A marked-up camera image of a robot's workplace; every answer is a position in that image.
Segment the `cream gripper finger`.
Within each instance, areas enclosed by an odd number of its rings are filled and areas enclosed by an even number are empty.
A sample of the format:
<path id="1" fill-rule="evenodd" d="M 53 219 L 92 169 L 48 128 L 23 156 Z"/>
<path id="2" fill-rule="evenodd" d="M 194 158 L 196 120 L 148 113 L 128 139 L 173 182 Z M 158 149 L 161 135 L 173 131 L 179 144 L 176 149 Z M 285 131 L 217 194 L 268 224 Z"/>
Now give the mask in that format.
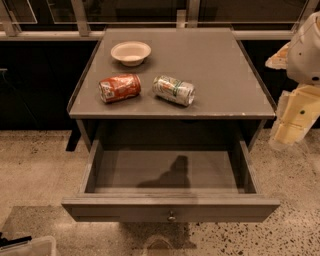
<path id="1" fill-rule="evenodd" d="M 289 44 L 283 45 L 275 54 L 267 59 L 265 66 L 271 69 L 287 69 L 287 53 Z"/>
<path id="2" fill-rule="evenodd" d="M 269 145 L 283 150 L 300 142 L 320 116 L 320 86 L 299 84 L 283 91 L 277 106 Z"/>

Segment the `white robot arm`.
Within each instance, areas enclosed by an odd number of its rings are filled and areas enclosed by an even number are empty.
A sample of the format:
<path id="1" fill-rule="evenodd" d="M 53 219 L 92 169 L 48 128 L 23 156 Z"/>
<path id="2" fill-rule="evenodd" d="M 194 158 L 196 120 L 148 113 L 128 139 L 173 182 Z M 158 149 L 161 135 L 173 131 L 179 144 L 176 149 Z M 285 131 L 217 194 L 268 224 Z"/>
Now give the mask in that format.
<path id="1" fill-rule="evenodd" d="M 320 117 L 320 12 L 311 14 L 265 66 L 285 69 L 298 83 L 292 92 L 282 92 L 270 133 L 270 146 L 283 150 L 300 142 Z"/>

